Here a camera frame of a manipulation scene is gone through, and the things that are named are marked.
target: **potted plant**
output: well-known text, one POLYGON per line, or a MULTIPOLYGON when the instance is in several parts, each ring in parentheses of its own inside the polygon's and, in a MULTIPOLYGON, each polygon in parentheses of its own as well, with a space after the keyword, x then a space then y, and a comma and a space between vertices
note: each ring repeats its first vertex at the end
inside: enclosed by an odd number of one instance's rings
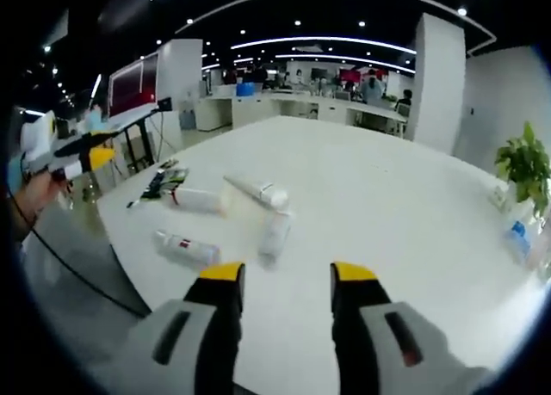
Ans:
POLYGON ((549 156, 527 121, 522 137, 508 139, 498 149, 495 164, 498 177, 509 183, 507 199, 516 203, 531 199, 534 216, 541 217, 549 203, 549 156))

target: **black ceiling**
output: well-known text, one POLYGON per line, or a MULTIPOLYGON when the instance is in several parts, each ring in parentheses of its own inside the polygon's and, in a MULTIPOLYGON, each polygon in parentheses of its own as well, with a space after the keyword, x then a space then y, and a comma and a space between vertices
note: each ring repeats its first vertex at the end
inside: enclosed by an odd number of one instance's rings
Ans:
MULTIPOLYGON (((68 94, 76 94, 77 105, 90 98, 91 87, 99 73, 107 76, 118 68, 157 49, 156 40, 202 38, 210 41, 205 47, 208 57, 204 65, 220 59, 228 65, 238 57, 273 59, 277 53, 294 53, 292 46, 310 43, 282 43, 254 46, 231 51, 230 46, 253 40, 288 36, 331 35, 378 40, 403 47, 412 47, 415 28, 423 12, 442 17, 465 28, 467 49, 488 39, 479 29, 457 15, 417 0, 249 0, 194 22, 179 34, 188 18, 196 19, 219 6, 235 0, 70 0, 69 34, 53 44, 50 53, 37 53, 36 60, 22 75, 25 77, 19 103, 39 110, 56 108, 70 115, 63 102, 63 84, 68 94), (294 21, 300 20, 296 27, 294 21), (358 26, 359 21, 365 27, 358 26), (53 67, 58 68, 54 77, 53 67)), ((498 40, 484 49, 522 45, 535 37, 527 27, 533 26, 529 8, 519 12, 528 0, 434 0, 452 9, 465 6, 468 16, 492 31, 498 40)), ((317 42, 327 52, 358 58, 375 59, 404 65, 408 54, 380 46, 364 46, 342 42, 317 42)))

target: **floor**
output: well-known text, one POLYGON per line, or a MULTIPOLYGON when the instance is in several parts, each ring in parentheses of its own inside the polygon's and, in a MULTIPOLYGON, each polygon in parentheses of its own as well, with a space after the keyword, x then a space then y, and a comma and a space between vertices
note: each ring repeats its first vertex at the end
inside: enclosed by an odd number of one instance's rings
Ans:
MULTIPOLYGON (((189 148, 193 145, 212 139, 232 130, 232 126, 222 127, 211 132, 197 130, 183 130, 183 146, 189 148)), ((68 196, 69 208, 77 221, 90 231, 94 236, 105 236, 102 221, 97 211, 96 201, 102 196, 101 191, 90 174, 80 176, 73 181, 72 193, 68 196)))

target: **white bottle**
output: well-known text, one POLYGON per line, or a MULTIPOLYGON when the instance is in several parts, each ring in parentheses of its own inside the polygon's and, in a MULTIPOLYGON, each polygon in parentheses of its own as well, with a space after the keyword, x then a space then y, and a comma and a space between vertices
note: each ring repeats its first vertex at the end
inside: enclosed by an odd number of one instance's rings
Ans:
POLYGON ((183 257, 205 266, 220 262, 220 249, 217 246, 181 238, 164 230, 155 231, 153 238, 159 251, 167 256, 183 257))
POLYGON ((264 205, 275 210, 282 210, 289 203, 287 191, 278 188, 272 182, 253 182, 237 176, 224 176, 224 178, 236 188, 252 195, 264 205))
POLYGON ((266 221, 258 253, 278 257, 283 251, 290 228, 291 216, 289 214, 273 212, 266 221))
POLYGON ((190 212, 223 214, 220 196, 208 191, 177 186, 165 190, 163 197, 171 204, 190 212))

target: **white table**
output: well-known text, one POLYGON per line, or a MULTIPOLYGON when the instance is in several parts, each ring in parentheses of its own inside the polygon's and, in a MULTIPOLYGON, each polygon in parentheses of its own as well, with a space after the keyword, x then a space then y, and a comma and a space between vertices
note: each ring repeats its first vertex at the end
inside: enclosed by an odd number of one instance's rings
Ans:
MULTIPOLYGON (((255 94, 254 96, 201 98, 195 107, 197 129, 211 131, 228 123, 232 123, 233 128, 239 128, 274 115, 299 116, 296 112, 297 109, 299 111, 306 109, 307 111, 308 106, 316 106, 318 120, 347 126, 353 125, 356 113, 377 115, 394 121, 397 125, 398 136, 404 138, 404 126, 407 123, 407 118, 392 109, 323 96, 275 92, 255 94)), ((301 115, 306 116, 308 112, 301 113, 301 115)))
POLYGON ((374 270, 391 299, 439 327, 469 366, 498 367, 539 311, 544 292, 513 262, 487 199, 497 180, 456 158, 356 127, 289 117, 225 133, 176 158, 191 168, 190 185, 222 185, 232 204, 226 219, 162 203, 127 210, 154 168, 101 198, 100 215, 153 310, 181 299, 196 277, 155 251, 154 230, 218 244, 224 262, 246 262, 234 380, 254 392, 338 392, 329 270, 336 260, 374 270), (288 189, 294 222, 275 264, 257 255, 266 213, 223 185, 231 172, 288 189))

